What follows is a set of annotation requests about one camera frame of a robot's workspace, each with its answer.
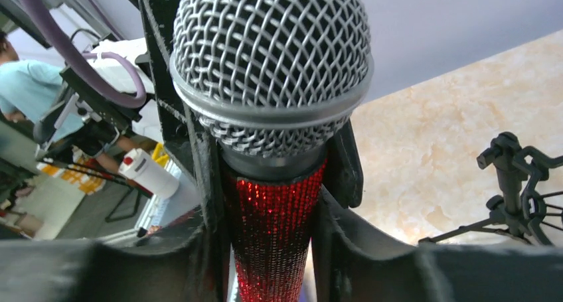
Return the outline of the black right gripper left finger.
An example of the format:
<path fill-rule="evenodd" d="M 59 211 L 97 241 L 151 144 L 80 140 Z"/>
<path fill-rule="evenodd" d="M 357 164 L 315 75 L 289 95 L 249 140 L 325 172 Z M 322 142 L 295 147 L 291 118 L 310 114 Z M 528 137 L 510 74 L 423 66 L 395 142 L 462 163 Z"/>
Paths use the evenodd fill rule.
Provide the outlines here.
<path fill-rule="evenodd" d="M 220 187 L 172 225 L 116 248 L 91 240 L 1 243 L 2 301 L 225 301 L 229 244 Z"/>

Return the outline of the black tripod shock-mount stand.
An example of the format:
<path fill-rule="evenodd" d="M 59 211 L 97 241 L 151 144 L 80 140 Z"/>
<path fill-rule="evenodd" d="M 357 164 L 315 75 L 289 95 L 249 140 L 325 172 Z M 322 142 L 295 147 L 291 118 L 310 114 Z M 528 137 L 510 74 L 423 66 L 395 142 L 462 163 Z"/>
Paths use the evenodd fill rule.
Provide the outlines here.
<path fill-rule="evenodd" d="M 562 231 L 562 227 L 545 221 L 548 216 L 562 218 L 562 207 L 546 202 L 561 196 L 562 191 L 539 194 L 536 186 L 550 178 L 549 171 L 562 166 L 562 157 L 551 158 L 533 146 L 522 147 L 517 136 L 502 132 L 491 140 L 478 157 L 484 170 L 493 165 L 501 194 L 491 197 L 486 207 L 489 217 L 439 236 L 422 238 L 419 243 L 438 243 L 468 232 L 482 232 L 506 236 L 532 245 L 552 246 L 554 243 L 542 230 L 542 225 Z"/>

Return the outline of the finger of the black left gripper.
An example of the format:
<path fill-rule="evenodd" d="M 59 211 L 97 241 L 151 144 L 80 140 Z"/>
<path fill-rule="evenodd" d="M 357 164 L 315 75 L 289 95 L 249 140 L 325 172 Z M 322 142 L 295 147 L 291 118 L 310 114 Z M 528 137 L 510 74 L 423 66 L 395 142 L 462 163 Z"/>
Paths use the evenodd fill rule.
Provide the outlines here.
<path fill-rule="evenodd" d="M 362 202 L 364 175 L 351 120 L 327 142 L 325 188 L 343 208 Z"/>

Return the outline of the red glitter microphone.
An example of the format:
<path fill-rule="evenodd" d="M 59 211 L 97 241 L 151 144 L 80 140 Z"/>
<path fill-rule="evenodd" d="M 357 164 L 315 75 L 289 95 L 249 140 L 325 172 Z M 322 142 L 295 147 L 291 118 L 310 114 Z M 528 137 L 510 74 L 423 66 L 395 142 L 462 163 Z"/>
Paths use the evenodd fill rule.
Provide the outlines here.
<path fill-rule="evenodd" d="M 373 75 L 361 0 L 180 0 L 174 65 L 221 148 L 243 301 L 297 301 L 326 144 Z"/>

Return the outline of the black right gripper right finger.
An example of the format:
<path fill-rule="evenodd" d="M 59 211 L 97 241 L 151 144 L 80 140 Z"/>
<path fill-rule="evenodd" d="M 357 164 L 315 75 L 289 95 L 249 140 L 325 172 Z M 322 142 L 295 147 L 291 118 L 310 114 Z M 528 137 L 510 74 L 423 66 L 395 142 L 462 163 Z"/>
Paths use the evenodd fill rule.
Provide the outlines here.
<path fill-rule="evenodd" d="M 411 246 L 320 193 L 312 237 L 319 301 L 561 301 L 562 250 Z"/>

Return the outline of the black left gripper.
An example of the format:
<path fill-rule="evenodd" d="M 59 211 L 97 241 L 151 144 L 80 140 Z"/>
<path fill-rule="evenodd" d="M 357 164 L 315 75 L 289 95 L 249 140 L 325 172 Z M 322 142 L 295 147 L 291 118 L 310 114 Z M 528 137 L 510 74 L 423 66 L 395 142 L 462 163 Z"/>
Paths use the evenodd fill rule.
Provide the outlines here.
<path fill-rule="evenodd" d="M 204 223 L 215 230 L 223 217 L 222 189 L 216 140 L 199 123 L 187 105 L 174 65 L 174 27 L 180 0 L 138 0 L 150 55 L 165 148 L 184 175 L 194 182 Z M 56 144 L 54 136 L 68 117 L 106 121 L 127 131 L 141 120 L 140 108 L 128 109 L 102 97 L 71 67 L 61 72 L 63 83 L 54 103 L 33 128 L 37 159 L 53 159 L 72 145 L 70 138 Z"/>

